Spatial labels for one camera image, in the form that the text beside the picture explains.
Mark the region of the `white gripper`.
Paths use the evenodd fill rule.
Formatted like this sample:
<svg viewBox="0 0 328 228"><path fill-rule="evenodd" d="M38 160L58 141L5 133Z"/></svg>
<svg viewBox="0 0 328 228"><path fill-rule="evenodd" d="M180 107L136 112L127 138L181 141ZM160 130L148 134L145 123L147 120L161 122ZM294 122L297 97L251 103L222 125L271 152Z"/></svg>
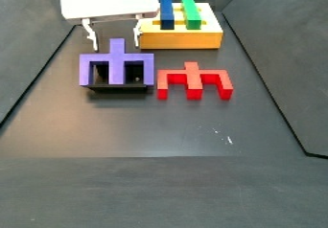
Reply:
<svg viewBox="0 0 328 228"><path fill-rule="evenodd" d="M139 48L141 35L141 18L152 18L159 11L159 0L60 0L61 14L73 25L81 26L92 41L92 48L98 52L97 35L90 27L92 22L135 19L133 46Z"/></svg>

